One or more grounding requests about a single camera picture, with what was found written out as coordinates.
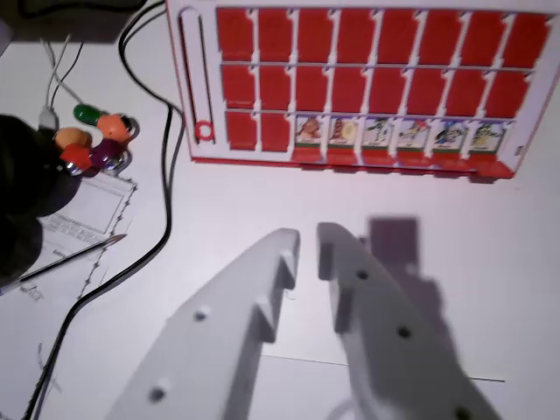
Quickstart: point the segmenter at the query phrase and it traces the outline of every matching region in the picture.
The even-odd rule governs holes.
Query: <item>cable connector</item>
[[[59,130],[59,117],[52,108],[44,106],[38,115],[38,132],[49,139],[54,139]]]
[[[39,129],[47,129],[58,131],[59,130],[59,117],[52,108],[44,106],[41,113],[38,115]]]

